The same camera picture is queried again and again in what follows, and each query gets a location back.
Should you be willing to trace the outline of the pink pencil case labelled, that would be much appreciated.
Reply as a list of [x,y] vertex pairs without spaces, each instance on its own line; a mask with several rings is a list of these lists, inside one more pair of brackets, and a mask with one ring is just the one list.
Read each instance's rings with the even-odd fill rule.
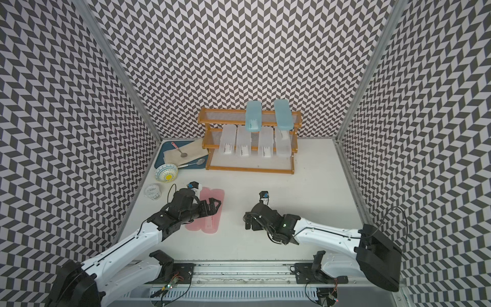
[[205,217],[203,219],[204,220],[202,225],[203,233],[210,234],[210,235],[215,234],[218,231],[219,224],[220,224],[221,212],[225,200],[225,192],[222,189],[203,188],[200,193],[200,197],[206,201],[208,201],[210,198],[214,198],[221,202],[221,206],[215,215]]

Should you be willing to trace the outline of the white pencil case labelled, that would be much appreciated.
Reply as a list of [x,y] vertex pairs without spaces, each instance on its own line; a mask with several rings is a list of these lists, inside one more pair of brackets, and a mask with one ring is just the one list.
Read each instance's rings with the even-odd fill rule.
[[236,125],[223,125],[220,138],[219,153],[222,155],[231,155],[235,153],[235,141],[237,135]]
[[235,152],[239,157],[249,157],[251,155],[251,132],[245,126],[237,127]]

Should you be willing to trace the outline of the frosted white pencil case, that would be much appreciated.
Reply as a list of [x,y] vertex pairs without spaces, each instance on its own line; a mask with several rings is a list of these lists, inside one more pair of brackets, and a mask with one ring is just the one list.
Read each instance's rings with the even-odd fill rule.
[[258,138],[258,155],[262,158],[271,158],[274,148],[274,129],[263,126]]

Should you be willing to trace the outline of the teal pencil case plain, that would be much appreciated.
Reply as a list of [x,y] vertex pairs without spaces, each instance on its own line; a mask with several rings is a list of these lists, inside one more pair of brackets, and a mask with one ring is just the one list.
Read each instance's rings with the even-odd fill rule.
[[274,111],[279,130],[292,130],[294,128],[293,115],[288,100],[274,101]]

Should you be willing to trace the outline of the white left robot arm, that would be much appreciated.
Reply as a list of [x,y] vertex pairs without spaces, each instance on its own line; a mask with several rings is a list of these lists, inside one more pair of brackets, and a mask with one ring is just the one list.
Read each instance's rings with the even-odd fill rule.
[[201,200],[197,182],[146,218],[139,228],[106,251],[84,262],[69,260],[56,271],[46,306],[108,306],[122,295],[172,272],[174,260],[157,245],[194,220],[214,216],[222,202]]

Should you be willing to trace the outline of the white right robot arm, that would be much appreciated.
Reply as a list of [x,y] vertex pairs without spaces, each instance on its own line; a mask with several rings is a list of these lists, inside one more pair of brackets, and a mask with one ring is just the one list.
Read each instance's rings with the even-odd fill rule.
[[310,244],[319,248],[312,270],[327,278],[364,277],[383,290],[400,289],[402,249],[376,226],[342,229],[321,225],[293,214],[279,214],[264,202],[243,217],[245,228],[264,230],[276,244]]

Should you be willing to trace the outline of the teal pencil case labelled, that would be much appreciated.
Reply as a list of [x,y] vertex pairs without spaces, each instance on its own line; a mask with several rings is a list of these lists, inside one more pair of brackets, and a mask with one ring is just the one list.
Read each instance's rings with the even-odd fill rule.
[[262,127],[262,103],[249,101],[245,110],[245,128],[251,133],[259,133]]

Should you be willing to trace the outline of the white pencil case label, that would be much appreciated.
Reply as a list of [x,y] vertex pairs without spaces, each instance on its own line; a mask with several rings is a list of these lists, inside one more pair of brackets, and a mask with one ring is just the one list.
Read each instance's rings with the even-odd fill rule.
[[292,146],[289,130],[281,130],[279,127],[274,128],[276,154],[279,157],[290,157]]

